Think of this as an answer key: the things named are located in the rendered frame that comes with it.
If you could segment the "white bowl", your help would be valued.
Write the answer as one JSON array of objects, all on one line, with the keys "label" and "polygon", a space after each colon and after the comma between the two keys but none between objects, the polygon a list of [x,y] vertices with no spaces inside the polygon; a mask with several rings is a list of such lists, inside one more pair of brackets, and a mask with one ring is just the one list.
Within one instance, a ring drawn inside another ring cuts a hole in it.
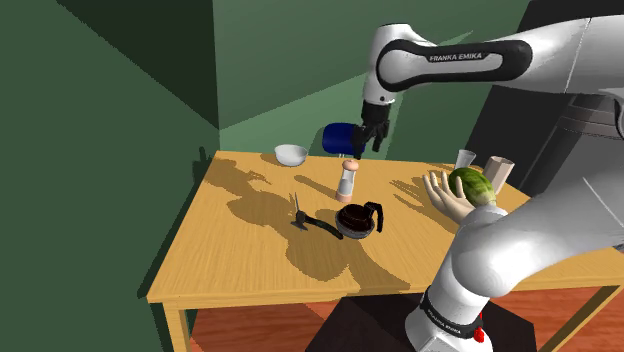
[{"label": "white bowl", "polygon": [[308,156],[308,150],[294,144],[281,144],[274,148],[276,160],[284,166],[296,167],[303,164]]}]

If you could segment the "green melon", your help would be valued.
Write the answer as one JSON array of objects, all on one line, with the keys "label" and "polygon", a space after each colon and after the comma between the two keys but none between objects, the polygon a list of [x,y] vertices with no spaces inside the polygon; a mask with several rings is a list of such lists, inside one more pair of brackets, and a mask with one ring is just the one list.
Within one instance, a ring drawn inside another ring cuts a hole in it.
[{"label": "green melon", "polygon": [[457,168],[448,176],[450,190],[459,196],[456,179],[462,182],[463,194],[474,207],[495,205],[496,194],[490,181],[472,168]]}]

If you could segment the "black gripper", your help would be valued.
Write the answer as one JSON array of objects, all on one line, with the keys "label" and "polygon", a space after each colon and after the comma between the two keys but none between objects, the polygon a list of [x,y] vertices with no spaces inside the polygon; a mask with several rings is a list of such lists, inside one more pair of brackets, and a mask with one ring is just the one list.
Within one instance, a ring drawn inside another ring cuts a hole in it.
[{"label": "black gripper", "polygon": [[362,126],[355,125],[351,135],[351,145],[355,159],[361,159],[367,143],[367,136],[375,136],[372,150],[374,152],[380,151],[381,144],[389,133],[390,108],[390,104],[377,105],[367,101],[363,102],[361,111]]}]

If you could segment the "black kitchen tool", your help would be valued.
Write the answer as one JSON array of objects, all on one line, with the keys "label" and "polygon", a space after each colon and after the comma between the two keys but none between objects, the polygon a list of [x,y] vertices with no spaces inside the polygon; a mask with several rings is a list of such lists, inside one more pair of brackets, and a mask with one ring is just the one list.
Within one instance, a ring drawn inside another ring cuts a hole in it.
[{"label": "black kitchen tool", "polygon": [[291,222],[293,226],[297,227],[300,231],[303,231],[303,230],[307,231],[308,228],[305,226],[305,224],[309,224],[309,225],[316,226],[320,229],[323,229],[329,232],[330,234],[332,234],[334,237],[336,237],[339,240],[342,240],[344,238],[343,233],[337,228],[337,216],[338,216],[337,212],[334,213],[333,223],[330,224],[323,220],[316,219],[307,215],[299,206],[297,193],[294,193],[294,201],[295,201],[296,213],[295,213],[295,220]]}]

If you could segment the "beige hand figure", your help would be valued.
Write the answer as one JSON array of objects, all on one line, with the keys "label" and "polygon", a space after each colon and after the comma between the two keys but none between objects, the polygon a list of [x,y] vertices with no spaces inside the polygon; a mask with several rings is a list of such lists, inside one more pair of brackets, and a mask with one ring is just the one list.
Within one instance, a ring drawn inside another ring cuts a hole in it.
[{"label": "beige hand figure", "polygon": [[461,223],[475,209],[465,196],[460,177],[455,179],[456,192],[451,190],[448,175],[445,172],[441,173],[441,183],[438,183],[433,171],[428,175],[423,175],[422,180],[432,205],[455,223]]}]

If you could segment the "beige faceted cup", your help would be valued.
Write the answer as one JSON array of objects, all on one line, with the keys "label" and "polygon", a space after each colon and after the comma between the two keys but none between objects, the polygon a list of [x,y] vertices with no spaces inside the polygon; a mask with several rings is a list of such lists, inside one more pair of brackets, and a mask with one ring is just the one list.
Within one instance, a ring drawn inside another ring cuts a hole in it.
[{"label": "beige faceted cup", "polygon": [[482,174],[490,181],[495,194],[498,194],[505,184],[515,163],[500,156],[491,156]]}]

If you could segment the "clear glass cup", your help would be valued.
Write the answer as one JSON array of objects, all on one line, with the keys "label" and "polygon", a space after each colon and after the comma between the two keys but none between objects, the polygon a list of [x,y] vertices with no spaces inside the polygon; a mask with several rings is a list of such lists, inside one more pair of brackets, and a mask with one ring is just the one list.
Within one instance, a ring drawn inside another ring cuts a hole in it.
[{"label": "clear glass cup", "polygon": [[471,165],[475,158],[476,154],[474,152],[466,149],[460,149],[457,154],[454,168],[467,168]]}]

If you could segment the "blue chair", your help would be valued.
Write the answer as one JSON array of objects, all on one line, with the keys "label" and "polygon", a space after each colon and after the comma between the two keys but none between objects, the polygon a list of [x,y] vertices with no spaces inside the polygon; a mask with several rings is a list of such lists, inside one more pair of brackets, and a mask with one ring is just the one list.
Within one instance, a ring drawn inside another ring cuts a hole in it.
[{"label": "blue chair", "polygon": [[352,135],[356,128],[351,123],[331,123],[323,129],[322,147],[329,154],[345,154],[354,156]]}]

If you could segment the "dark robot stand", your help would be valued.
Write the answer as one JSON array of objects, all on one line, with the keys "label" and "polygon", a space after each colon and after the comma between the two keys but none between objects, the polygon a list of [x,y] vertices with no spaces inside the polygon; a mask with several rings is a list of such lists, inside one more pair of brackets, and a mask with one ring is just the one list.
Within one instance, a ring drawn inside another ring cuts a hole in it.
[{"label": "dark robot stand", "polygon": [[[305,352],[416,352],[405,319],[420,299],[419,293],[344,297]],[[537,352],[531,322],[492,302],[483,319],[493,352]]]}]

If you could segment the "wooden table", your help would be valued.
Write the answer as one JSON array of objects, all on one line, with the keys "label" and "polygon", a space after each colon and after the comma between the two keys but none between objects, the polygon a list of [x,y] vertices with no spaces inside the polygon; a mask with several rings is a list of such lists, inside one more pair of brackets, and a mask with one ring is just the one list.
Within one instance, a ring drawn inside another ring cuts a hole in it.
[{"label": "wooden table", "polygon": [[[147,295],[164,308],[175,352],[190,352],[189,309],[347,295],[419,293],[422,299],[459,229],[432,205],[422,180],[426,165],[361,162],[353,200],[382,205],[381,233],[339,240],[313,225],[305,224],[307,231],[293,226],[294,193],[307,215],[333,223],[341,208],[334,197],[341,167],[327,157],[284,167],[266,154],[214,156]],[[530,199],[508,186],[494,206],[512,212]],[[616,258],[615,246],[562,260],[512,290],[624,284],[624,259]]]}]

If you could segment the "pale pepper mill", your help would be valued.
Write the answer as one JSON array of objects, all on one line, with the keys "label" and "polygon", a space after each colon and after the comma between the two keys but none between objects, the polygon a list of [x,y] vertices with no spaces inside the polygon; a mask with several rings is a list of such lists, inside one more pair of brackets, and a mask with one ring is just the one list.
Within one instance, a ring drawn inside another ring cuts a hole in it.
[{"label": "pale pepper mill", "polygon": [[354,179],[357,170],[359,169],[359,163],[354,159],[345,160],[342,163],[342,176],[339,181],[335,198],[344,203],[349,203],[352,200]]}]

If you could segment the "black coffee pot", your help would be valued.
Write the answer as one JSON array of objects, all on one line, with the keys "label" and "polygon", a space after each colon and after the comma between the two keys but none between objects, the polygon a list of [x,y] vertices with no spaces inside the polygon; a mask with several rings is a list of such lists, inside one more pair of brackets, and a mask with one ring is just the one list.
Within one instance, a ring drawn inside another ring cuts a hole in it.
[{"label": "black coffee pot", "polygon": [[364,239],[373,231],[383,231],[383,207],[375,202],[348,204],[335,216],[338,231],[352,239]]}]

